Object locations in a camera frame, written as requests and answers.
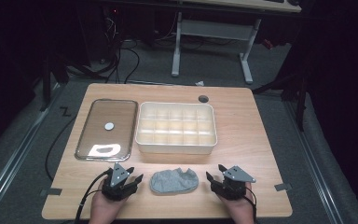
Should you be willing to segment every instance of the person's right hand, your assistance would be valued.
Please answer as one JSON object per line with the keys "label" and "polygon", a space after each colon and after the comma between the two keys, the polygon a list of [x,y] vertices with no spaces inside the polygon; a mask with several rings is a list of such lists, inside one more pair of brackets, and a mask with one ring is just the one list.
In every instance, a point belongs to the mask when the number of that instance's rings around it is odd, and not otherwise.
{"label": "person's right hand", "polygon": [[[246,188],[252,190],[252,185],[250,182],[245,183]],[[248,198],[252,203],[254,202],[254,198],[252,193],[249,190],[246,190],[246,194],[244,195]],[[229,214],[236,224],[255,224],[254,221],[254,208],[253,205],[250,204],[245,199],[238,199],[234,201],[227,200],[220,195],[217,195],[219,199],[226,206]]]}

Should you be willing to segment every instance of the person's left hand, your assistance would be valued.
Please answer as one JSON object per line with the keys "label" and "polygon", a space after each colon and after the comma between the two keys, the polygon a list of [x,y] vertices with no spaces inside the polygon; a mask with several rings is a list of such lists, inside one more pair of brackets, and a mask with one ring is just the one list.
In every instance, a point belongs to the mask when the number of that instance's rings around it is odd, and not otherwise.
{"label": "person's left hand", "polygon": [[116,219],[118,211],[128,199],[125,198],[119,202],[109,200],[101,193],[102,187],[103,180],[98,187],[99,191],[97,191],[92,197],[89,224],[112,223]]}

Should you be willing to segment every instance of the wooden table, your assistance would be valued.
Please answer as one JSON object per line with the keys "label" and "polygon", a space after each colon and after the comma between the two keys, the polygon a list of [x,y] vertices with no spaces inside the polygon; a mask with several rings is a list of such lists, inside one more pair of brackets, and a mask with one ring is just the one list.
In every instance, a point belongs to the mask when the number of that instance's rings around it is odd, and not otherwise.
{"label": "wooden table", "polygon": [[[292,207],[286,192],[274,186],[282,183],[269,140],[260,118],[254,96],[245,88],[149,86],[123,84],[91,84],[80,107],[74,128],[62,155],[52,188],[62,189],[61,195],[49,195],[42,215],[46,219],[73,219],[91,181],[113,163],[105,161],[78,161],[76,144],[83,125],[96,99],[110,98],[143,102],[199,103],[206,95],[214,109],[217,145],[210,155],[145,154],[137,144],[132,146],[131,157],[122,162],[124,168],[135,167],[129,181],[144,174],[138,191],[131,195],[118,218],[220,218],[229,217],[224,205],[211,192],[206,179],[208,171],[219,181],[223,179],[217,165],[227,168],[238,164],[256,179],[253,191],[257,197],[259,217],[288,217]],[[194,170],[200,180],[192,192],[160,196],[150,189],[153,173],[187,168]],[[82,218],[90,217],[91,196],[86,201]]]}

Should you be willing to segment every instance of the storage box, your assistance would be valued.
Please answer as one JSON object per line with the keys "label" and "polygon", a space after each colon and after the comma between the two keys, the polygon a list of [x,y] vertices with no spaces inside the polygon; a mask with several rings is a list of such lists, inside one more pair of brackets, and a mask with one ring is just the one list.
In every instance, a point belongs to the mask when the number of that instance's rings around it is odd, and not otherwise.
{"label": "storage box", "polygon": [[217,143],[213,108],[205,104],[145,102],[135,141],[142,152],[210,154]]}

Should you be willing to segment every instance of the gray fabric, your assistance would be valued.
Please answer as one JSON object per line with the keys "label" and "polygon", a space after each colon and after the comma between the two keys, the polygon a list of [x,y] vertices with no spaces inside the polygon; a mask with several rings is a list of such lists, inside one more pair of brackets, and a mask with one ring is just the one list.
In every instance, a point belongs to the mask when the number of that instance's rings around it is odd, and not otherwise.
{"label": "gray fabric", "polygon": [[150,188],[156,193],[185,193],[199,185],[197,174],[191,169],[183,173],[181,168],[156,172],[150,179]]}

